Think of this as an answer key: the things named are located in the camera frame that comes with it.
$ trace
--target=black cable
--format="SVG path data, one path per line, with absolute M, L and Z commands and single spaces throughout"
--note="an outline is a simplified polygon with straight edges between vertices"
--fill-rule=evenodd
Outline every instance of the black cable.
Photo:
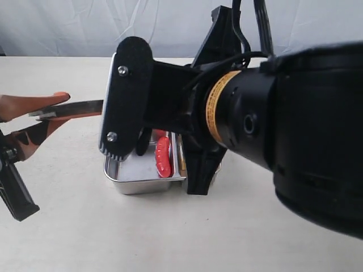
M 256 19 L 260 34 L 261 51 L 273 55 L 273 43 L 265 0 L 254 0 Z
M 195 78 L 193 78 L 185 87 L 185 92 L 190 92 L 193 87 L 198 84 L 200 81 L 203 81 L 205 78 L 211 77 L 213 73 L 220 73 L 223 70 L 229 69 L 230 66 L 241 59 L 243 60 L 250 60 L 251 58 L 267 58 L 268 56 L 261 52 L 261 51 L 249 51 L 245 53 L 239 53 L 234 55 L 233 57 L 227 58 L 224 61 L 220 61 L 215 66 L 211 67 L 210 69 L 201 72 L 199 75 L 197 75 Z
M 240 23 L 239 23 L 240 4 L 241 0 L 232 1 L 232 28 L 243 46 L 243 51 L 250 52 L 251 46 L 248 43 L 246 37 L 243 35 L 242 30 L 240 28 Z

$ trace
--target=black motor housing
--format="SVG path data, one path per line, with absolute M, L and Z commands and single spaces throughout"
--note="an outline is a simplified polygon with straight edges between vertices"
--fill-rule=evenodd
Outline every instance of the black motor housing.
M 363 233 L 363 44 L 275 61 L 274 183 L 300 215 Z

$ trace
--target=white backdrop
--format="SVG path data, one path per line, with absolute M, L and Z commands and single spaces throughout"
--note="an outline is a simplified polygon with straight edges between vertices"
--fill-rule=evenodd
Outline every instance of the white backdrop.
M 242 28 L 259 48 L 252 0 Z M 9 56 L 109 57 L 136 35 L 155 57 L 193 57 L 210 12 L 231 0 L 0 0 L 0 45 Z M 362 0 L 266 0 L 276 53 L 311 44 L 363 40 Z

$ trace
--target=white table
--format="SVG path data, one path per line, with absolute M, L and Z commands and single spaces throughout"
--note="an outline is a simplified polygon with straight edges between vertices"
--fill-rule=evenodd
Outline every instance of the white table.
M 103 99 L 109 63 L 1 57 L 1 93 Z M 19 223 L 0 204 L 1 272 L 363 271 L 363 241 L 292 214 L 275 197 L 271 173 L 232 153 L 208 196 L 178 187 L 119 194 L 103 173 L 99 125 L 100 117 L 72 120 L 17 164 L 41 210 Z

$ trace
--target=stainless steel tray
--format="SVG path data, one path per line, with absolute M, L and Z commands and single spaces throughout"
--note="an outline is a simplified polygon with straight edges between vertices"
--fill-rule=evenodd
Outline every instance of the stainless steel tray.
M 184 181 L 186 176 L 179 173 L 178 166 L 178 143 L 174 133 L 168 133 L 171 139 L 170 162 L 172 176 L 169 178 L 159 177 L 155 163 L 155 148 L 158 140 L 153 134 L 149 148 L 143 156 L 136 153 L 124 161 L 115 161 L 106 157 L 104 162 L 104 173 L 113 181 L 116 189 L 122 194 L 145 194 L 167 191 L 173 181 Z

